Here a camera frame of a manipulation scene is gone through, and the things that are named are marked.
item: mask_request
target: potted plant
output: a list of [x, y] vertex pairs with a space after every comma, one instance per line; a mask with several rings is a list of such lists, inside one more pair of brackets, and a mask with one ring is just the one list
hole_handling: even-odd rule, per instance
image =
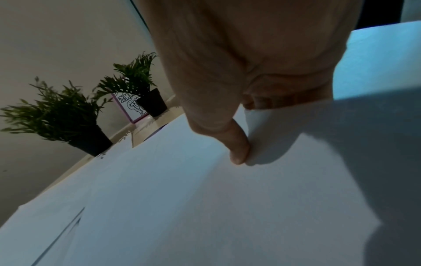
[[136, 102], [145, 109], [151, 116], [157, 117], [162, 114], [167, 106], [159, 94], [158, 88], [150, 90], [150, 86], [156, 86], [150, 75], [152, 60], [156, 58], [156, 53], [139, 55], [135, 60], [127, 65], [113, 64], [114, 70], [121, 76], [104, 77], [98, 84], [97, 95], [99, 97], [108, 93], [128, 93], [138, 95]]
[[39, 90], [41, 100], [30, 104], [21, 99], [21, 104], [1, 108], [3, 117], [12, 127], [1, 131], [12, 134], [35, 133], [46, 140], [67, 142], [93, 156], [107, 150], [111, 141], [96, 124], [96, 118], [104, 104], [111, 99], [98, 103], [99, 97], [85, 97], [80, 86], [64, 86], [57, 92], [44, 81], [35, 78], [31, 86]]

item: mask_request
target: beige wall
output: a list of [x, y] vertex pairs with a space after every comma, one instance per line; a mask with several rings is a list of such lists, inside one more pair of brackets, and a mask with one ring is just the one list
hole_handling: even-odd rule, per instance
[[[70, 79], [90, 92], [113, 74], [112, 63], [128, 63], [143, 51], [154, 51], [152, 41], [128, 0], [2, 0], [0, 106], [35, 99], [28, 83], [37, 75], [55, 88]], [[154, 81], [167, 99], [173, 92], [159, 60], [154, 63]], [[109, 103], [98, 124], [110, 136], [128, 120]], [[0, 132], [0, 225], [83, 156], [65, 143]]]

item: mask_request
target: hand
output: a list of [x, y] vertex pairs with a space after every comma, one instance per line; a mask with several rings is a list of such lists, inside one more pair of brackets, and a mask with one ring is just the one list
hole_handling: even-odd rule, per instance
[[250, 151], [239, 106], [269, 109], [332, 99], [335, 66], [361, 0], [138, 0], [190, 127], [231, 161]]

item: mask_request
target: black plant pot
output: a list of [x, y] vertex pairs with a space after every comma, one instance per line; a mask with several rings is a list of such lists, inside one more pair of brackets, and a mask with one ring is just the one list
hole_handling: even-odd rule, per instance
[[140, 97], [136, 102], [152, 117], [159, 116], [167, 109], [157, 88], [154, 88], [148, 94]]
[[105, 152], [113, 145], [98, 125], [93, 126], [85, 133], [69, 141], [69, 144], [92, 156], [97, 156]]

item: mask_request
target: green plant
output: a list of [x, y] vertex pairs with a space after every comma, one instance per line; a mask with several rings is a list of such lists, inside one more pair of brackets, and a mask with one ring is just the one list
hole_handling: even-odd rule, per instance
[[121, 76], [106, 76], [101, 79], [97, 86], [96, 97], [100, 98], [106, 94], [118, 92], [140, 97], [148, 94], [150, 86], [156, 86], [149, 73], [152, 60], [156, 57], [156, 53], [145, 54], [143, 52], [127, 65], [113, 64], [114, 70], [119, 72]]
[[44, 81], [35, 78], [36, 84], [31, 86], [39, 90], [41, 100], [30, 104], [21, 99], [19, 106], [1, 108], [6, 122], [12, 127], [1, 131], [12, 134], [36, 133], [46, 140], [69, 142], [90, 127], [96, 125], [96, 119], [104, 104], [111, 99], [90, 98], [81, 93], [80, 86], [64, 86], [57, 92]]

